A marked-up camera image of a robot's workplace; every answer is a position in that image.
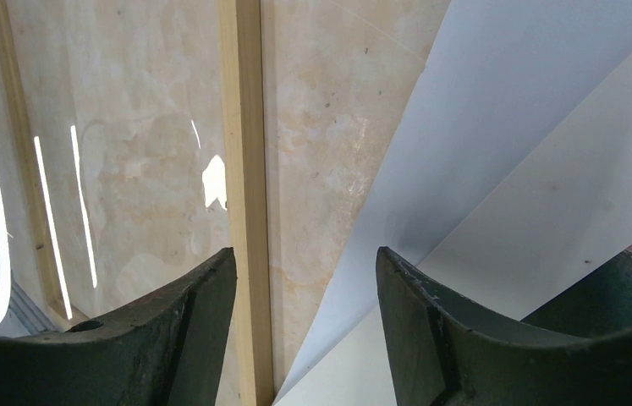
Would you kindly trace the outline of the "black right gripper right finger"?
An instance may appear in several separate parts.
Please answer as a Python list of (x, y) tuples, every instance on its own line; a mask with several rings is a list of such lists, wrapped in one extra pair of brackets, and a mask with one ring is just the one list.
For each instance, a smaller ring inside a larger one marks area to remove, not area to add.
[(400, 405), (632, 405), (632, 327), (575, 337), (516, 321), (388, 247), (376, 279)]

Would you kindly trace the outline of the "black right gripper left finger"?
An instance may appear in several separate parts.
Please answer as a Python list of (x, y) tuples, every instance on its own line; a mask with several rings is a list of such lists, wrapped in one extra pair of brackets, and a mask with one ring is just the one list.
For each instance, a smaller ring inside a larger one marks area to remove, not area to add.
[(224, 248), (65, 332), (0, 337), (0, 405), (213, 405), (236, 286)]

